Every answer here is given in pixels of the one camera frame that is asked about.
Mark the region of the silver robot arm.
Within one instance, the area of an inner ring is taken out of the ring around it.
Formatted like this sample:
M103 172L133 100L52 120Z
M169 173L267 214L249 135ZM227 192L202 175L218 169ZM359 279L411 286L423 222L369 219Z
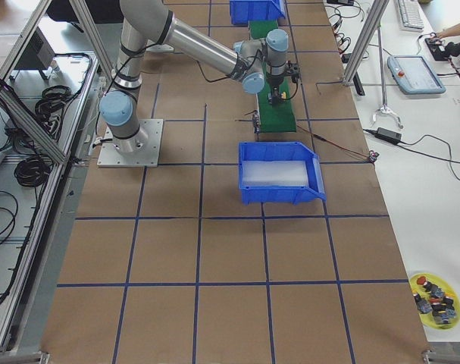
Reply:
M298 81L299 68L287 59L288 35L282 29L228 48L176 18L161 1L122 1L120 9L124 24L117 66L99 103L114 149L120 155L139 152L149 141L136 107L142 85L141 59L152 46L171 46L199 65L219 71L225 79L240 82L248 94L269 86L272 104L287 100L280 90L287 77Z

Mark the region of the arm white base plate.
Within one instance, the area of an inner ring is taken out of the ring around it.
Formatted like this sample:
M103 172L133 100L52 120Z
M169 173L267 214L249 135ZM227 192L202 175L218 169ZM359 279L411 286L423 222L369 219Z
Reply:
M139 133L131 140L113 138L109 128L99 152L97 165L101 168L157 167L164 121L139 119Z

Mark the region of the person forearm at desk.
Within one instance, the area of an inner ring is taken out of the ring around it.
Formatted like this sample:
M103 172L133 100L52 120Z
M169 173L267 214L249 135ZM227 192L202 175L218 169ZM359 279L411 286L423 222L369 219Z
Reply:
M436 33L438 39L460 36L460 23Z

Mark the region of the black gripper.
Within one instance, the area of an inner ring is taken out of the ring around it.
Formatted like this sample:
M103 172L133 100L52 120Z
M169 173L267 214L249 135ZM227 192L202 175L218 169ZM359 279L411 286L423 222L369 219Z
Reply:
M300 69L297 63L285 61L281 65L266 64L266 81L271 90L271 104L278 105L281 102L280 85L289 77L293 83L298 83Z

